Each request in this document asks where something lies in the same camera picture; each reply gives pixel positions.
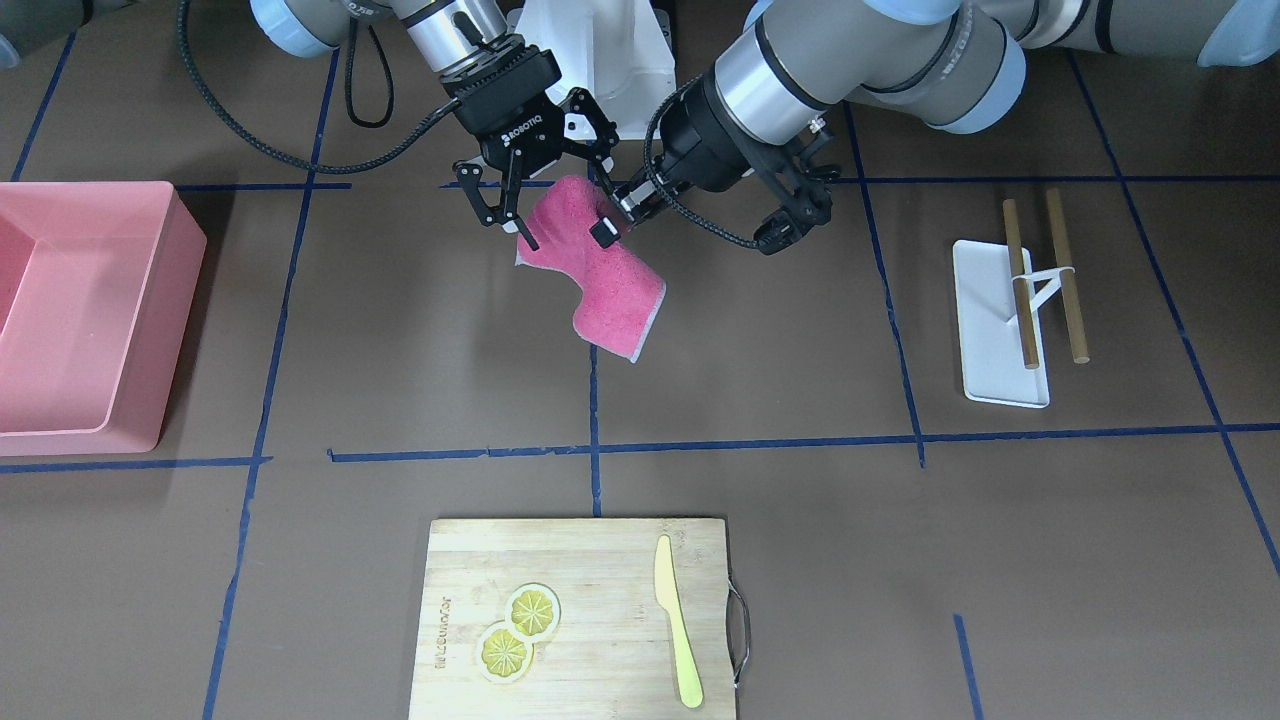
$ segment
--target cutting board handle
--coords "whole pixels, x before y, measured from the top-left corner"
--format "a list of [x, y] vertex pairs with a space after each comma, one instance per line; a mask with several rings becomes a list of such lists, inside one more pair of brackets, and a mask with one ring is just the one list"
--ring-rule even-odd
[[[742, 684], [742, 671], [746, 670], [748, 662], [751, 661], [751, 612], [746, 609], [746, 598], [742, 597], [742, 593], [737, 591], [737, 585], [733, 584], [733, 578], [728, 579], [728, 598], [737, 601], [742, 618], [742, 659], [733, 664], [733, 689], [736, 691]], [[730, 638], [733, 637], [732, 633], [727, 634]], [[735, 655], [732, 643], [730, 643], [728, 655], [730, 657]]]

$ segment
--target pink container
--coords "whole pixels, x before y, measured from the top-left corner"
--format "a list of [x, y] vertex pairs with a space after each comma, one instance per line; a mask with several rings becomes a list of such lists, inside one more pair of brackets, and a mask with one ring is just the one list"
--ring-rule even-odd
[[154, 448], [204, 255], [166, 182], [0, 183], [0, 456]]

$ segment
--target plastic knife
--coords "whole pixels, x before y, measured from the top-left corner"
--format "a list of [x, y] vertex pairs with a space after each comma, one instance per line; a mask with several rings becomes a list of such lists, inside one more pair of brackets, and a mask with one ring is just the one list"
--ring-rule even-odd
[[685, 703], [685, 707], [698, 707], [703, 703], [703, 682], [698, 676], [698, 664], [694, 662], [689, 633], [685, 632], [685, 615], [680, 611], [676, 568], [671, 557], [671, 536], [658, 537], [658, 548], [653, 555], [653, 589], [658, 596], [658, 605], [667, 611], [667, 618], [671, 620], [671, 644], [676, 655], [680, 702]]

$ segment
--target wooden cutting board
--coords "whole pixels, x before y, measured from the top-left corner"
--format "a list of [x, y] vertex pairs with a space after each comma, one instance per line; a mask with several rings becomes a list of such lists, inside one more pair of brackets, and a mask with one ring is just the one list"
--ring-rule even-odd
[[[654, 594], [664, 533], [701, 675], [694, 710], [680, 702], [671, 626]], [[524, 676], [495, 684], [480, 671], [476, 643], [525, 583], [556, 592], [561, 623]], [[410, 720], [737, 716], [723, 520], [435, 520], [422, 585]]]

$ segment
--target pink towel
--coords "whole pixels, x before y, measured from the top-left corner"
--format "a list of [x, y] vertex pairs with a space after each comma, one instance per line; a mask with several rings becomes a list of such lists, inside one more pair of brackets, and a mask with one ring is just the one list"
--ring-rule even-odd
[[626, 232], [613, 204], [591, 181], [561, 178], [534, 205], [529, 229], [539, 249], [517, 236], [516, 264], [564, 273], [582, 288], [573, 311], [573, 329], [582, 340], [632, 363], [667, 295], [667, 283], [621, 243], [602, 249], [591, 225], [609, 217]]

